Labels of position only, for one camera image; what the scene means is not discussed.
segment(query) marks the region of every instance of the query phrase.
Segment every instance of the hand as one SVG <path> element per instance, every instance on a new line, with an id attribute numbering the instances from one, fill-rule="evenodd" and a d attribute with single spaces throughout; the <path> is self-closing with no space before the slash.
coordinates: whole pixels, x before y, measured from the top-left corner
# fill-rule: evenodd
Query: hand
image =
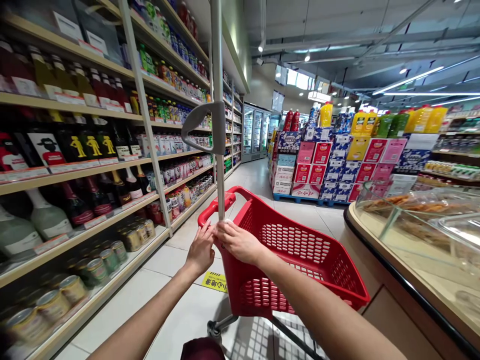
<path id="1" fill-rule="evenodd" d="M 258 267 L 260 259 L 270 252 L 254 235 L 232 221 L 217 222 L 213 234 L 230 254 L 250 265 Z"/>
<path id="2" fill-rule="evenodd" d="M 214 262 L 215 251 L 212 249 L 214 227 L 209 227 L 210 220 L 203 227 L 198 227 L 186 257 L 184 267 L 195 275 L 195 279 L 206 272 Z"/>

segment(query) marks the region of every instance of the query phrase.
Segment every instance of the shopping cart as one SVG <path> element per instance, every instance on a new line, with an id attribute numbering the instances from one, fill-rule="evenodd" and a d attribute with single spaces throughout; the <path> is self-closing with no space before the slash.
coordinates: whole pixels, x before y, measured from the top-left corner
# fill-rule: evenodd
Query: shopping cart
<path id="1" fill-rule="evenodd" d="M 325 285 L 353 309 L 358 310 L 370 301 L 369 294 L 347 251 L 335 239 L 303 226 L 276 212 L 259 197 L 241 186 L 225 193 L 225 209 L 236 201 L 236 193 L 247 201 L 234 223 L 255 235 L 257 239 L 290 266 Z M 219 209 L 218 198 L 200 214 L 201 227 Z M 321 359 L 300 340 L 273 311 L 295 314 L 294 309 L 277 286 L 256 266 L 237 260 L 218 240 L 225 270 L 231 315 L 221 321 L 209 321 L 208 335 L 219 337 L 222 329 L 242 317 L 263 317 L 313 359 Z"/>

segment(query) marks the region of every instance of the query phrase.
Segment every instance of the yellow floor sticker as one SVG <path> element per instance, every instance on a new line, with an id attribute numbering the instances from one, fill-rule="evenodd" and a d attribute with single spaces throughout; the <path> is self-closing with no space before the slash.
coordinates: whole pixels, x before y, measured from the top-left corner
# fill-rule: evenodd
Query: yellow floor sticker
<path id="1" fill-rule="evenodd" d="M 227 289 L 227 279 L 225 279 L 225 275 L 218 272 L 207 271 L 203 281 L 201 282 L 201 285 L 206 288 L 221 291 L 223 293 L 229 292 Z"/>

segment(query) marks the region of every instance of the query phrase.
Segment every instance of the refrigerator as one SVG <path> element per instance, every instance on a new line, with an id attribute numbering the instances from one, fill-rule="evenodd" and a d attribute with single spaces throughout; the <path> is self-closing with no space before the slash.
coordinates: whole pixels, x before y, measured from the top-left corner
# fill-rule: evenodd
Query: refrigerator
<path id="1" fill-rule="evenodd" d="M 243 163 L 267 157 L 270 116 L 268 110 L 247 103 L 243 105 Z"/>

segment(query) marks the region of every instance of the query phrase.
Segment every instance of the floor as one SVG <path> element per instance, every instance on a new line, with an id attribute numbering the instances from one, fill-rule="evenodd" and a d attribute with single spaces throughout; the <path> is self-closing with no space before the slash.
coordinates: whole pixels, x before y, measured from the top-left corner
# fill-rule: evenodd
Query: floor
<path id="1" fill-rule="evenodd" d="M 339 239 L 344 230 L 343 209 L 318 207 L 312 204 L 296 204 L 291 200 L 273 201 L 268 180 L 267 160 L 241 164 L 225 181 L 225 189 L 242 186 L 261 197 L 279 213 L 333 238 Z M 217 196 L 210 199 L 178 229 L 127 282 L 97 315 L 64 347 L 57 360 L 84 360 L 129 317 L 156 294 L 184 264 L 187 251 L 197 231 L 198 215 Z M 237 197 L 235 204 L 226 211 L 234 219 L 245 199 Z M 214 214 L 212 222 L 218 217 Z M 223 274 L 220 252 L 209 269 Z M 207 336 L 207 322 L 229 315 L 227 294 L 201 286 L 203 275 L 186 292 L 153 342 L 146 359 L 180 359 L 185 342 Z M 287 313 L 276 313 L 278 318 L 312 348 L 315 347 L 300 319 Z M 307 360 L 310 359 L 268 320 L 258 317 L 242 317 L 222 334 L 222 346 L 228 360 Z M 322 349 L 317 353 L 323 355 Z"/>

